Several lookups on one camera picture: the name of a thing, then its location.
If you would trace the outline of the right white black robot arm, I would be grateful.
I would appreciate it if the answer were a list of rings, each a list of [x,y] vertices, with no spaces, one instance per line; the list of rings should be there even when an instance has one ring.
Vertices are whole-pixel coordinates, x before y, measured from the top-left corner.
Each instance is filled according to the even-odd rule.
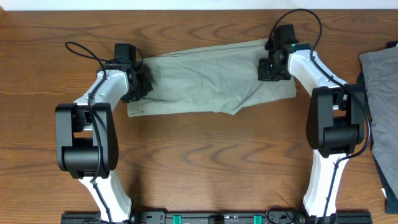
[[[364,90],[349,85],[320,60],[314,48],[300,43],[293,25],[274,26],[259,60],[258,79],[277,82],[296,78],[310,95],[306,137],[313,150],[308,189],[292,223],[371,223],[369,212],[339,212],[336,196],[343,169],[364,139]]]

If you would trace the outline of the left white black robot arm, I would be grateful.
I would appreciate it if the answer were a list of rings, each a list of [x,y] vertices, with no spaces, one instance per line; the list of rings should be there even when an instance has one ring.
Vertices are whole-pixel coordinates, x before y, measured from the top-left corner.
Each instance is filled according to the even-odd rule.
[[[139,101],[152,91],[150,79],[140,72],[144,57],[132,44],[115,44],[111,59],[87,50],[84,58],[96,60],[96,80],[73,103],[55,109],[57,164],[82,183],[94,198],[95,213],[66,212],[62,223],[139,223],[132,200],[123,190],[116,166],[119,144],[114,125],[116,105]]]

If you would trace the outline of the khaki green shorts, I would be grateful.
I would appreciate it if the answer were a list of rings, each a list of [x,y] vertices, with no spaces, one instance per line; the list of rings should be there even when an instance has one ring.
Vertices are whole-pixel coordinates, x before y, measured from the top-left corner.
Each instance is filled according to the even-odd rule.
[[[262,82],[257,66],[267,57],[266,40],[216,45],[146,58],[142,71],[153,86],[147,96],[127,105],[130,117],[215,112],[293,98],[293,80]]]

